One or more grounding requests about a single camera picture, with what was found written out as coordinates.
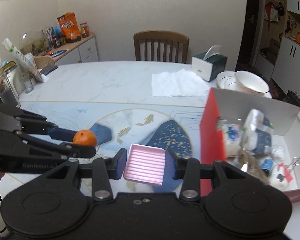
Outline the orange tangerine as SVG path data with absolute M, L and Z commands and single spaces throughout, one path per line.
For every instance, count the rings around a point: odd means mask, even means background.
M 96 147 L 97 137 L 92 131 L 82 129 L 74 135 L 72 142 L 76 145 Z

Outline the pink ribbed square tray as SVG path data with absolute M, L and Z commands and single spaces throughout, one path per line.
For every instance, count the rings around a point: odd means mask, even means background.
M 123 177 L 126 181 L 162 186 L 165 163 L 163 148 L 131 144 Z

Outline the white tissue paper pack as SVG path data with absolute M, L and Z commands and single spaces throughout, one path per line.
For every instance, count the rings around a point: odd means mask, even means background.
M 272 152 L 274 127 L 265 114 L 251 109 L 243 124 L 241 147 L 252 155 L 267 155 Z

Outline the blue thread spool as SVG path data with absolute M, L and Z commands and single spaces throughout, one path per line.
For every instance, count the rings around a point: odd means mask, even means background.
M 273 160 L 271 158 L 267 158 L 263 161 L 261 170 L 268 177 L 273 168 Z

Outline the clear glass jar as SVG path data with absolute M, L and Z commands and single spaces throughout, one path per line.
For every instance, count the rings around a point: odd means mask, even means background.
M 12 89 L 9 79 L 2 68 L 0 68 L 0 98 L 4 104 L 12 105 L 17 108 L 21 106 Z

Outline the white side cabinet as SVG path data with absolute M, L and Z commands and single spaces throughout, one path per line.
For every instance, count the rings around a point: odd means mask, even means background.
M 51 55 L 34 56 L 37 68 L 42 69 L 47 66 L 52 66 L 53 64 L 61 66 L 100 61 L 96 35 L 93 32 L 90 32 L 88 37 L 81 38 L 78 42 L 67 43 L 60 48 L 53 49 L 51 52 L 57 54 L 57 52 L 61 50 L 65 50 L 65 52 L 55 57 L 52 57 Z

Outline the white paper napkin sheet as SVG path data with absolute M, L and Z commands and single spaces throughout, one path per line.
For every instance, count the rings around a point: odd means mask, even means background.
M 153 97 L 203 96 L 210 86 L 189 70 L 152 75 Z

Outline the clear fish bowl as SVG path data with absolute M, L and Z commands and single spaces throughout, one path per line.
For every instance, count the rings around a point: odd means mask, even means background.
M 43 30 L 31 30 L 19 37 L 19 50 L 24 54 L 43 56 L 49 50 L 47 35 Z

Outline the red white cardboard box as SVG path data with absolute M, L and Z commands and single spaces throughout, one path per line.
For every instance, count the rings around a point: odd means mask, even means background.
M 212 88 L 200 128 L 200 161 L 239 162 L 247 150 L 259 165 L 273 160 L 270 184 L 300 201 L 300 108 L 286 102 Z

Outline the red lidded jar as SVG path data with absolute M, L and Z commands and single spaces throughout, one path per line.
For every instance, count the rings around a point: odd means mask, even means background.
M 79 26 L 80 26 L 82 38 L 89 37 L 90 36 L 89 25 L 87 24 L 87 22 L 80 23 Z

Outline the white gold-rimmed plate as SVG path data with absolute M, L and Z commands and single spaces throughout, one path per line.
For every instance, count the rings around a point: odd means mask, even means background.
M 216 78 L 217 86 L 221 89 L 234 90 L 234 91 L 241 92 L 235 86 L 234 73 L 235 72 L 224 71 L 224 72 L 218 74 L 218 76 Z M 263 97 L 270 98 L 270 99 L 272 98 L 270 92 L 266 93 Z

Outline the orange snack bag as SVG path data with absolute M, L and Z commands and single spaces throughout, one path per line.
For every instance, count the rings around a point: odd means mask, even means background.
M 58 17 L 57 20 L 67 43 L 74 43 L 81 40 L 81 33 L 74 12 L 67 12 Z

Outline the green white tissue box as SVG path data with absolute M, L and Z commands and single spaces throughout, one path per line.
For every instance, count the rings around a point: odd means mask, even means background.
M 204 81 L 214 80 L 226 67 L 227 57 L 220 53 L 221 45 L 214 45 L 204 52 L 192 57 L 191 71 Z

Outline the white gold-rimmed bowl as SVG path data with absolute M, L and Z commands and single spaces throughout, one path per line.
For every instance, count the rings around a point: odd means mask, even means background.
M 239 91 L 264 96 L 269 92 L 269 85 L 258 75 L 244 70 L 234 73 L 235 86 Z

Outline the brown wooden chair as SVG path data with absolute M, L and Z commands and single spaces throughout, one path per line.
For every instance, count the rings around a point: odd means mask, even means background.
M 147 30 L 133 35 L 136 61 L 187 64 L 190 39 L 181 33 Z

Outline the white wall cabinet unit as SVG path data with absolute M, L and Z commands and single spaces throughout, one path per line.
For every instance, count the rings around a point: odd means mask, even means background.
M 260 0 L 253 64 L 284 93 L 300 98 L 300 0 Z

